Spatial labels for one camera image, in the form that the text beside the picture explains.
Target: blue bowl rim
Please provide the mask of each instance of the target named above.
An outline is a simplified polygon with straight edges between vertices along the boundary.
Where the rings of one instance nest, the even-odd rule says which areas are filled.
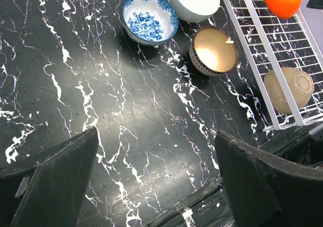
[[[172,6],[172,4],[171,4],[169,1],[164,0],[166,3],[168,3],[168,4],[170,5],[170,7],[172,8],[172,10],[174,11],[174,14],[175,14],[175,15],[176,15],[176,17],[177,17],[177,28],[176,28],[176,30],[174,30],[174,31],[171,33],[171,35],[170,35],[170,37],[169,37],[169,38],[167,38],[167,39],[165,39],[165,40],[161,40],[161,41],[149,41],[149,40],[146,40],[146,39],[143,39],[143,38],[141,38],[141,37],[137,36],[135,33],[133,33],[133,32],[132,32],[132,30],[129,28],[129,26],[128,26],[128,25],[127,25],[127,23],[126,23],[125,16],[124,16],[124,10],[125,10],[125,3],[126,3],[126,1],[127,1],[127,0],[124,0],[123,5],[122,5],[122,19],[123,19],[123,23],[124,23],[124,26],[125,26],[125,27],[127,27],[127,28],[128,28],[128,30],[129,30],[133,35],[135,35],[137,38],[139,38],[139,39],[141,39],[141,40],[143,40],[143,41],[146,41],[146,42],[148,42],[148,43],[151,43],[151,44],[160,44],[160,43],[164,43],[164,42],[166,42],[167,40],[170,40],[171,38],[173,38],[173,37],[176,35],[176,33],[177,33],[177,31],[178,31],[178,27],[179,27],[179,19],[178,19],[178,16],[177,16],[177,14],[176,14],[176,11],[175,11],[174,7]]]

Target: black marble table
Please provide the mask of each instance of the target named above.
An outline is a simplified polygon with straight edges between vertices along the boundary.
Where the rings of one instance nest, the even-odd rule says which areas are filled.
[[[0,166],[97,127],[79,226],[145,225],[216,178],[219,129],[255,147],[282,134],[261,131],[271,121],[223,3],[154,48],[127,36],[123,1],[0,0]],[[189,60],[206,25],[236,41],[227,75]]]

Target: black object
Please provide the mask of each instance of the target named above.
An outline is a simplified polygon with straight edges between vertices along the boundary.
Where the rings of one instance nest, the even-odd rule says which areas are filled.
[[[93,128],[0,169],[0,226],[75,226],[97,149]]]
[[[307,7],[310,9],[323,9],[323,0],[309,0]]]
[[[219,131],[217,159],[236,227],[323,226],[323,172]]]

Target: dish rack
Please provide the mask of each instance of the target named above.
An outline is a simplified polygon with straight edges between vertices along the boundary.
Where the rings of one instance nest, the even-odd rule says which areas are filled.
[[[323,56],[299,10],[288,20],[274,16],[264,0],[223,0],[230,14],[249,64],[267,106],[272,125],[263,131],[282,130],[323,121]],[[281,67],[294,67],[307,72],[314,81],[309,103],[298,109]],[[274,70],[282,87],[290,115],[274,110],[263,83]]]

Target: white bowl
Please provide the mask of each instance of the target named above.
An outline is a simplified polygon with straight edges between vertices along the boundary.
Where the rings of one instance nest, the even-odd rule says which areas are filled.
[[[125,0],[122,15],[128,35],[140,44],[162,44],[178,30],[178,17],[166,0]]]
[[[171,0],[171,4],[181,20],[199,23],[219,9],[220,0]]]

